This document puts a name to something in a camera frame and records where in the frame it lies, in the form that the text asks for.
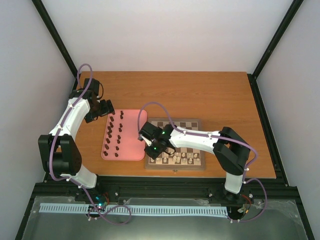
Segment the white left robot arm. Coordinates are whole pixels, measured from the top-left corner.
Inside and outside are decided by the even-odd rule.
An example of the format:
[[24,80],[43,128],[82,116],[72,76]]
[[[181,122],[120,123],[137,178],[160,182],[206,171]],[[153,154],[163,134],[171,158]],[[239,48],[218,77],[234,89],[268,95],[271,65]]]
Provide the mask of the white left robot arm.
[[38,138],[44,171],[56,181],[72,181],[79,188],[86,188],[86,195],[95,202],[103,198],[104,188],[96,184],[97,175],[82,164],[75,140],[82,121],[88,124],[115,113],[112,102],[99,96],[102,87],[98,80],[86,78],[84,87],[69,95],[66,110],[57,125]]

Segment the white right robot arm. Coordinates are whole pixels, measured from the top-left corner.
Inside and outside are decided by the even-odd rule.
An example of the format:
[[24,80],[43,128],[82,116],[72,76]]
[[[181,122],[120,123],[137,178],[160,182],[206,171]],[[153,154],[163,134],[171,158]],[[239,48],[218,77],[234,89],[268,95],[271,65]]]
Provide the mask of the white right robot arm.
[[198,131],[167,124],[159,127],[146,122],[138,130],[138,139],[145,141],[145,153],[156,159],[168,148],[189,148],[215,155],[226,172],[224,189],[239,194],[243,185],[245,165],[250,146],[230,127],[221,131]]

